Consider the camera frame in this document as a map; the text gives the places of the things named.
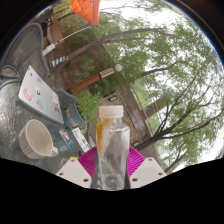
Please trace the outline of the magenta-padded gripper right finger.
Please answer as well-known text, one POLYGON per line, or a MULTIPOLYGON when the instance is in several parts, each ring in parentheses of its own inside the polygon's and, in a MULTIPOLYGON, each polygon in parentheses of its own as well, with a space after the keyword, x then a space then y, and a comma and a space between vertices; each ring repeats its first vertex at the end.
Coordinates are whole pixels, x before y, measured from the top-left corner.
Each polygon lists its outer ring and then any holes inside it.
POLYGON ((127 175, 130 188, 140 188, 166 176, 153 157, 144 157, 136 149, 129 150, 127 175))

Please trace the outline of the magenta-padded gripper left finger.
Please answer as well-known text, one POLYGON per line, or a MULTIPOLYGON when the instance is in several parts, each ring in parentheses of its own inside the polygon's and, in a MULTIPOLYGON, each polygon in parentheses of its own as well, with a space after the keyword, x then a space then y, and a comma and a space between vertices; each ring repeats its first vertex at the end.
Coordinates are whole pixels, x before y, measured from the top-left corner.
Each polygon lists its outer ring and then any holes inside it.
POLYGON ((56 173, 57 176, 84 188, 98 189, 97 148, 93 147, 79 158, 71 157, 56 173))

